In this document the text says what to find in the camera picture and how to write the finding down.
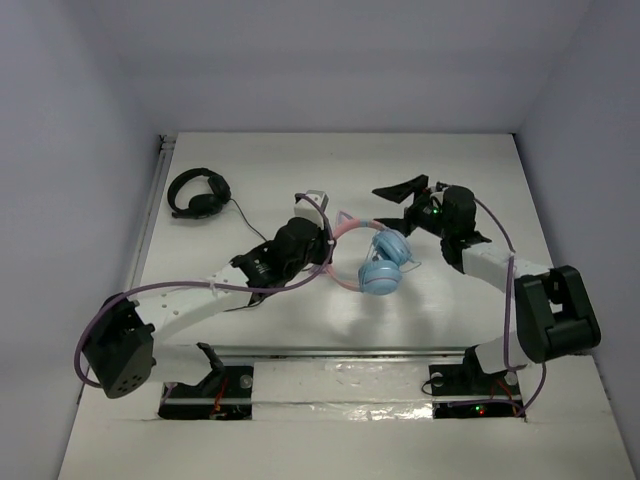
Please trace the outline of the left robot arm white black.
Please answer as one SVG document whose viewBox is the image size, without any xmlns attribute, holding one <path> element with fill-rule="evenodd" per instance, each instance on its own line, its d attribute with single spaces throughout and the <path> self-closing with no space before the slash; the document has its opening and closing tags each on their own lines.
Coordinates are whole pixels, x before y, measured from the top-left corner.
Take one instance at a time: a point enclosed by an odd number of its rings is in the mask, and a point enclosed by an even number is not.
<svg viewBox="0 0 640 480">
<path fill-rule="evenodd" d="M 294 217 L 272 240 L 235 256 L 205 280 L 159 282 L 115 294 L 81 334 L 76 374 L 110 399 L 126 396 L 151 376 L 155 346 L 215 315 L 304 286 L 296 276 L 309 265 L 326 265 L 333 246 L 325 221 Z"/>
</svg>

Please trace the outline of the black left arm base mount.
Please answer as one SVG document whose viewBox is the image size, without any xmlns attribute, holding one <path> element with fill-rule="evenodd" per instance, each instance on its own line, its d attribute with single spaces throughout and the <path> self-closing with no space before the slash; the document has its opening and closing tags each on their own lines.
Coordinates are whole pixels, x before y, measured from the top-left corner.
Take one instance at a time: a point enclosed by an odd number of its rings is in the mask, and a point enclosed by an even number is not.
<svg viewBox="0 0 640 480">
<path fill-rule="evenodd" d="M 254 366 L 225 365 L 209 344 L 199 342 L 197 347 L 209 371 L 197 383 L 165 383 L 157 415 L 175 421 L 251 420 Z"/>
</svg>

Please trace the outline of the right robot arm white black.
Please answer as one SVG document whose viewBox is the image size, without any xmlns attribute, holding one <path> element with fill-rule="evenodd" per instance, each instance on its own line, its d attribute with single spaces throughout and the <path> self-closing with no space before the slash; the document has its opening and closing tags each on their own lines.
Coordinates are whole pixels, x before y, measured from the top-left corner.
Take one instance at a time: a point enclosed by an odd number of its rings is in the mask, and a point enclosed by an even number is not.
<svg viewBox="0 0 640 480">
<path fill-rule="evenodd" d="M 543 364 L 598 346 L 602 334 L 580 272 L 572 266 L 544 266 L 516 254 L 508 241 L 495 245 L 476 228 L 483 202 L 468 188 L 426 175 L 376 188 L 374 195 L 405 207 L 399 218 L 382 224 L 404 236 L 422 229 L 440 241 L 445 262 L 461 274 L 482 280 L 505 295 L 503 333 L 470 347 L 461 378 L 470 391 L 483 393 L 498 373 Z"/>
</svg>

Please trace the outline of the pink blue cat-ear headphones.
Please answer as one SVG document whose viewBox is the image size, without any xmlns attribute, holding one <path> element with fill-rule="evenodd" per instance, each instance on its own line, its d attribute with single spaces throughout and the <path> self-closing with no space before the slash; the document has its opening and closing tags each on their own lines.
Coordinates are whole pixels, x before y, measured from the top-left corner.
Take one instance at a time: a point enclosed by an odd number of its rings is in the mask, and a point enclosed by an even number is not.
<svg viewBox="0 0 640 480">
<path fill-rule="evenodd" d="M 403 276 L 422 265 L 414 258 L 407 238 L 399 232 L 373 219 L 361 219 L 344 211 L 338 212 L 333 230 L 335 239 L 357 229 L 375 231 L 365 261 L 358 269 L 357 281 L 341 278 L 332 265 L 316 267 L 308 272 L 327 274 L 336 284 L 352 292 L 384 296 L 394 293 Z"/>
</svg>

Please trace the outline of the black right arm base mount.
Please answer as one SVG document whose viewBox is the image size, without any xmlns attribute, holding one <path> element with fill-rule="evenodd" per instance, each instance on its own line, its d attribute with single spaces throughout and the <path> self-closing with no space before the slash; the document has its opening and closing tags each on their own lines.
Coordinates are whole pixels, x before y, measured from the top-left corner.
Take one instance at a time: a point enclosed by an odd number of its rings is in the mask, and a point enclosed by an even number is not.
<svg viewBox="0 0 640 480">
<path fill-rule="evenodd" d="M 520 388 L 509 386 L 509 370 L 486 373 L 480 366 L 477 347 L 465 350 L 461 363 L 429 367 L 429 377 L 420 389 L 436 400 L 436 419 L 472 419 L 487 417 L 523 417 Z"/>
</svg>

